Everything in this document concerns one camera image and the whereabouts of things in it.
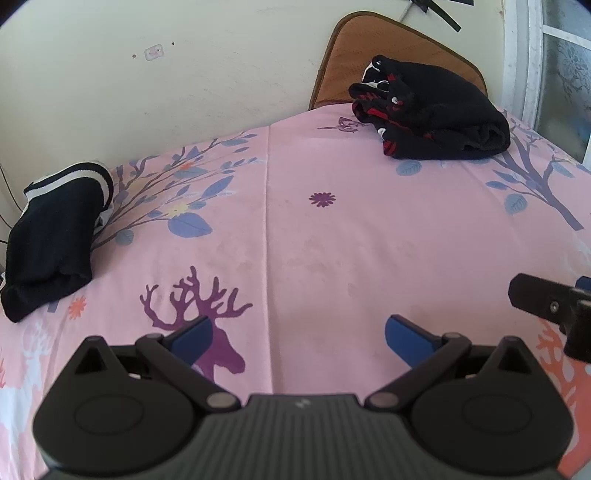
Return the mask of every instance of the bed sheet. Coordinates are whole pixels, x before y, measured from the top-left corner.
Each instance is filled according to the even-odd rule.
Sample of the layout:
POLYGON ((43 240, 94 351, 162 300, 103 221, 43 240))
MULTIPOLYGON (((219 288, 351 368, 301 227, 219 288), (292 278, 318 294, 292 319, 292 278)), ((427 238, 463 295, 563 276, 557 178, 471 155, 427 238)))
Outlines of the bed sheet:
POLYGON ((497 157, 398 161, 332 105, 117 167, 94 280, 19 324, 0 318, 0 478, 43 473, 31 420, 88 335, 131 343, 207 314, 213 342, 195 368, 243 401, 363 398, 408 369, 385 342, 392 313, 476 343, 522 337, 576 420, 560 465, 572 476, 591 458, 591 367, 506 292, 519 272, 590 273, 591 173, 509 124, 497 157))

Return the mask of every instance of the black folded clothing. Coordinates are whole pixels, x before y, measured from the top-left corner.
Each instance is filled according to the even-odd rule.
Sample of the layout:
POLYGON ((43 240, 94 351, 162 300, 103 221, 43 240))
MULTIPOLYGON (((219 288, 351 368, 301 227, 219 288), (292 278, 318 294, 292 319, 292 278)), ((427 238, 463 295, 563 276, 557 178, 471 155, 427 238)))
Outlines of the black folded clothing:
POLYGON ((93 232, 111 205, 113 180, 98 163, 77 163, 31 183, 24 193, 28 203, 8 237, 0 291, 13 322, 92 280, 93 232))
POLYGON ((507 120, 486 95, 441 67, 378 55, 349 94, 355 116, 374 124, 394 158, 470 160, 511 144, 507 120))

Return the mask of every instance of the white wall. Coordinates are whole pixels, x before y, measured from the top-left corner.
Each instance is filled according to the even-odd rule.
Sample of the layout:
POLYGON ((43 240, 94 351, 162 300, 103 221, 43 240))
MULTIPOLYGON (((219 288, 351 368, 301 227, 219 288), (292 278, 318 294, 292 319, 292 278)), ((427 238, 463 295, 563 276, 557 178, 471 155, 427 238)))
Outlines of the white wall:
MULTIPOLYGON (((499 102, 501 0, 438 1, 460 33, 417 7, 405 23, 477 65, 499 102)), ((363 9, 398 18, 405 5, 30 0, 0 29, 0 161, 22 191, 75 161, 115 165, 305 111, 338 20, 363 9), (164 57, 146 61, 155 44, 164 57)))

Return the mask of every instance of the ribbed gray surface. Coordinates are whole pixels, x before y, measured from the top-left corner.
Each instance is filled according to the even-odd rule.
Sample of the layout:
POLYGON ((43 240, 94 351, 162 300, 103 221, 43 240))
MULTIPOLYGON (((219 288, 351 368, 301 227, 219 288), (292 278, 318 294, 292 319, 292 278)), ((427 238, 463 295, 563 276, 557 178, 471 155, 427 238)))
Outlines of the ribbed gray surface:
MULTIPOLYGON (((46 480, 82 477, 52 472, 46 480)), ((352 395, 253 395, 246 408, 208 417, 175 457, 129 480, 468 480, 425 453, 394 415, 352 395)), ((561 480, 545 471, 521 480, 561 480)))

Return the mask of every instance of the black and red folded garment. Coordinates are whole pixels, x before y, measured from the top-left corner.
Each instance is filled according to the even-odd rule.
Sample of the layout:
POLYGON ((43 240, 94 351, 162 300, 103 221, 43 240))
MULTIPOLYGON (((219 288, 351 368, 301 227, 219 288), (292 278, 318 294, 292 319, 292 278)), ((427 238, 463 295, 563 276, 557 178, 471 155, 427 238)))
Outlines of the black and red folded garment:
POLYGON ((511 144, 505 116, 486 95, 441 67, 378 55, 349 94, 353 113, 375 126, 390 157, 474 160, 511 144))

